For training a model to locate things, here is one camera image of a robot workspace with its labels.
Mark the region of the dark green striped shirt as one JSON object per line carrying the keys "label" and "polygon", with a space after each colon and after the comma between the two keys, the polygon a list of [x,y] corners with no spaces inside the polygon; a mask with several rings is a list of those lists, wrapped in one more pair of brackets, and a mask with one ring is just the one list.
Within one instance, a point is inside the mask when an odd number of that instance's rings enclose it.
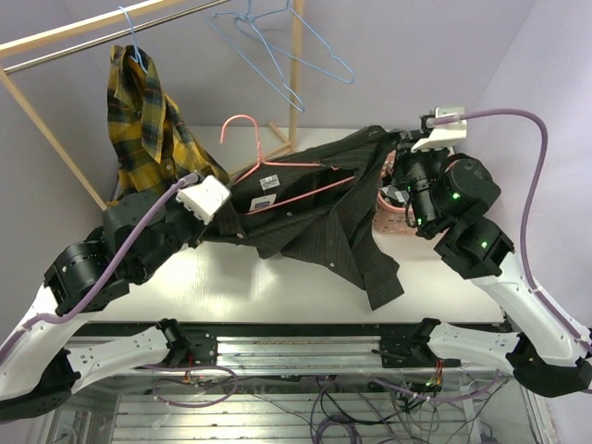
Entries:
{"label": "dark green striped shirt", "polygon": [[[254,247],[263,259],[277,254],[322,265],[364,290],[376,310],[404,293],[397,276],[399,265],[382,253],[372,234],[376,212],[378,176],[388,154],[394,150],[390,131],[373,125],[345,138],[277,160],[320,161],[342,168],[355,180],[316,197],[285,207],[247,216],[250,201],[263,193],[258,182],[242,182],[230,188],[230,199],[216,214],[205,241]],[[310,190],[312,185],[333,180],[336,173],[306,176],[290,191]]]}

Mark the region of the pink hanger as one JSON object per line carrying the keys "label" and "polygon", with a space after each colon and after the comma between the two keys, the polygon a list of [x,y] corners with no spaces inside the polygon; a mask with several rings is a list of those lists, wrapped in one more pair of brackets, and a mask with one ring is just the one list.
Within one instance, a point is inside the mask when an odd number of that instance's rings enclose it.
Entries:
{"label": "pink hanger", "polygon": [[[256,157],[252,166],[238,173],[232,180],[232,186],[238,186],[242,182],[257,181],[258,187],[263,193],[261,196],[251,199],[249,210],[245,215],[254,216],[289,204],[295,204],[304,199],[316,197],[325,191],[332,191],[342,185],[350,184],[355,180],[354,174],[346,175],[342,168],[326,165],[320,161],[289,162],[266,158],[262,148],[260,126],[254,117],[247,114],[236,114],[227,118],[220,130],[220,143],[225,142],[228,128],[237,120],[246,120],[252,124]],[[306,176],[318,179],[318,174],[322,175],[327,172],[336,173],[337,176],[333,180],[330,179],[327,182],[312,185],[310,190],[302,192],[290,191],[288,194],[281,196],[282,192],[287,190],[287,187],[296,185],[300,179],[304,179]]]}

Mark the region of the blue hanger checkered shirt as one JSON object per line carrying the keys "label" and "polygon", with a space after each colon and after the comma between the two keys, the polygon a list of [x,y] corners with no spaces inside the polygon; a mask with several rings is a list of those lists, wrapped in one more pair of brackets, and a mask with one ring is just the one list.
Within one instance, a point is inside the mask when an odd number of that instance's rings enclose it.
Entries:
{"label": "blue hanger checkered shirt", "polygon": [[264,1],[263,9],[255,4],[240,1],[239,6],[206,15],[204,21],[292,110],[303,112],[304,103],[290,86],[288,73],[260,24],[265,13],[274,15],[283,9],[272,8],[276,1]]}

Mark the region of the blue wire hanger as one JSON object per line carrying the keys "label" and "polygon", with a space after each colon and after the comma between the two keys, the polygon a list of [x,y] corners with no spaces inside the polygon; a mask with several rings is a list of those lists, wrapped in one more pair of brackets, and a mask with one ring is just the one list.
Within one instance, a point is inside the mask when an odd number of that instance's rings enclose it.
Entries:
{"label": "blue wire hanger", "polygon": [[[355,80],[354,72],[351,66],[340,57],[332,46],[323,38],[322,35],[304,18],[303,1],[283,1],[281,6],[277,6],[265,12],[254,12],[253,1],[247,2],[247,10],[243,16],[234,19],[234,25],[237,30],[248,38],[260,43],[274,59],[274,56],[285,56],[290,62],[298,63],[305,68],[309,68],[327,78],[337,82],[352,85]],[[270,37],[267,37],[263,25],[267,19],[273,16],[285,15],[289,18],[290,29],[295,32],[291,36],[291,42],[294,47],[284,48],[280,43],[273,43]],[[327,62],[317,62],[304,53],[304,43],[307,37],[311,37],[313,47],[318,46],[321,52],[328,58]]]}

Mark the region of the black white checkered shirt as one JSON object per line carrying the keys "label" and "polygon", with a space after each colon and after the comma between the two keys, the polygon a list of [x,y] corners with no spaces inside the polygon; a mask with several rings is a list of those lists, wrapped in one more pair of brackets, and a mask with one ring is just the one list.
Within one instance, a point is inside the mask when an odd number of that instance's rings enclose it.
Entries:
{"label": "black white checkered shirt", "polygon": [[399,189],[393,185],[384,186],[380,189],[380,196],[383,201],[393,207],[403,208],[409,199],[409,192]]}

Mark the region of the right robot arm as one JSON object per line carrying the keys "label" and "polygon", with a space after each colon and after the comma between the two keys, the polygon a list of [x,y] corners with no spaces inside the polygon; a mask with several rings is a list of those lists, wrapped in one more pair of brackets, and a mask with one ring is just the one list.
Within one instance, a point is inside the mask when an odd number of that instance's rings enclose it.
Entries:
{"label": "right robot arm", "polygon": [[510,333],[425,319],[407,345],[418,365],[437,358],[483,364],[537,395],[556,398],[591,387],[590,330],[570,319],[543,290],[533,289],[512,240],[485,214],[500,196],[486,167],[440,142],[420,149],[418,130],[393,132],[392,182],[409,193],[417,236],[438,242],[442,262],[486,293],[516,325]]}

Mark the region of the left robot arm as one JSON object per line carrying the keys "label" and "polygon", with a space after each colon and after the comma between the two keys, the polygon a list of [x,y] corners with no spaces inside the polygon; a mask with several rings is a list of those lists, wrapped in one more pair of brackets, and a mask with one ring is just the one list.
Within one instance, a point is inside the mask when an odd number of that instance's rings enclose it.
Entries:
{"label": "left robot arm", "polygon": [[29,311],[1,346],[1,420],[44,415],[98,381],[134,367],[207,363],[208,341],[175,319],[104,344],[70,338],[130,285],[147,282],[183,246],[194,247],[228,191],[192,186],[157,198],[136,193],[104,213],[103,225],[66,248],[45,272]]}

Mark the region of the yellow plaid shirt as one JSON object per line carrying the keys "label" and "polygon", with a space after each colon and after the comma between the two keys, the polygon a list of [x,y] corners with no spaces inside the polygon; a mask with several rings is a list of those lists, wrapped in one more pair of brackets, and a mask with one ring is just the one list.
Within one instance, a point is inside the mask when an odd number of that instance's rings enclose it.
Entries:
{"label": "yellow plaid shirt", "polygon": [[194,138],[143,50],[111,48],[106,103],[118,161],[118,200],[140,191],[160,196],[192,172],[230,182],[228,172]]}

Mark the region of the blue hanger yellow shirt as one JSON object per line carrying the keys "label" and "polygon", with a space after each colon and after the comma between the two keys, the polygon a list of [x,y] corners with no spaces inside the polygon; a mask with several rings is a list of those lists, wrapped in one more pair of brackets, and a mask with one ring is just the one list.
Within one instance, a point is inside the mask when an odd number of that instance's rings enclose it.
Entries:
{"label": "blue hanger yellow shirt", "polygon": [[118,6],[117,9],[124,15],[129,26],[130,38],[132,41],[132,55],[130,56],[130,58],[142,70],[144,74],[147,74],[148,68],[144,65],[142,52],[140,51],[140,47],[137,42],[135,27],[131,20],[130,13],[123,6]]}

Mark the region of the pink plastic basket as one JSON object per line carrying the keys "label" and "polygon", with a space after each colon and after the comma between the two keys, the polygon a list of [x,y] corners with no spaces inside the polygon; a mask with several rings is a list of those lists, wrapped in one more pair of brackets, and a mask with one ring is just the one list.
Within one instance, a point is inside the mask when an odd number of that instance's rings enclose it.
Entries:
{"label": "pink plastic basket", "polygon": [[383,201],[380,196],[380,189],[390,185],[390,174],[395,164],[395,153],[388,154],[384,165],[378,176],[378,196],[376,198],[376,212],[373,219],[374,229],[382,234],[390,235],[414,235],[415,228],[413,210],[393,207]]}

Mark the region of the metal hanging rod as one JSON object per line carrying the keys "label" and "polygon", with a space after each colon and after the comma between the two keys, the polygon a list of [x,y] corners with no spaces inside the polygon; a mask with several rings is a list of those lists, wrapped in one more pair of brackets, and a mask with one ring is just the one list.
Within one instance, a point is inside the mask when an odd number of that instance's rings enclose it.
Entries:
{"label": "metal hanging rod", "polygon": [[[123,10],[110,11],[108,13],[101,14],[92,18],[77,21],[62,27],[58,27],[49,31],[40,32],[33,34],[30,37],[17,39],[9,43],[3,43],[1,45],[2,56],[13,56],[20,54],[21,52],[28,52],[32,49],[46,46],[50,43],[57,43],[64,41],[68,38],[82,35],[83,33],[96,31],[106,27],[107,25],[116,24],[122,22],[126,17],[126,13],[132,17],[141,17],[150,12],[155,12],[165,7],[170,7],[177,4],[178,1],[144,1],[139,4],[125,7]],[[36,68],[41,65],[45,65],[49,62],[59,60],[68,56],[73,56],[78,53],[93,49],[97,46],[112,43],[123,37],[137,34],[141,31],[147,31],[168,22],[188,17],[198,12],[205,11],[217,6],[226,4],[227,1],[210,1],[208,3],[193,6],[188,9],[184,9],[160,18],[155,18],[144,22],[136,26],[128,26],[125,30],[113,32],[101,37],[97,37],[90,41],[79,43],[68,48],[55,51],[47,55],[41,55],[39,57],[18,63],[16,65],[4,68],[4,73],[7,76],[11,74],[28,70],[30,68]]]}

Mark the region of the wooden clothes rack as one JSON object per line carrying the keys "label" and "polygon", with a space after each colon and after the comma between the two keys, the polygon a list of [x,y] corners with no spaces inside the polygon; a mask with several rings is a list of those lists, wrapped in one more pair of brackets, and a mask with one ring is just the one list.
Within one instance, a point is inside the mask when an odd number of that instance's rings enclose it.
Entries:
{"label": "wooden clothes rack", "polygon": [[[9,43],[130,7],[130,1],[4,1],[1,41]],[[244,111],[276,123],[303,119],[265,85],[204,20],[201,12],[140,33],[166,93],[190,126],[218,126]],[[106,129],[109,43],[9,75],[22,88],[78,167],[106,196],[115,183],[116,158]]]}

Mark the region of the aluminium rail base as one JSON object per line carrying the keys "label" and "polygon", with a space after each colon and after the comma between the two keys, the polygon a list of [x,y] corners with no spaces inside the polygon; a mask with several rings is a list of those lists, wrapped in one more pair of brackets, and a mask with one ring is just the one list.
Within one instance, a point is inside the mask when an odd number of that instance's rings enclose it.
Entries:
{"label": "aluminium rail base", "polygon": [[509,374],[506,357],[520,343],[515,332],[432,320],[374,326],[186,323],[181,329],[186,339],[172,359],[134,358],[117,372],[214,373],[225,367],[241,376],[297,376],[433,369],[441,361],[448,368],[468,364]]}

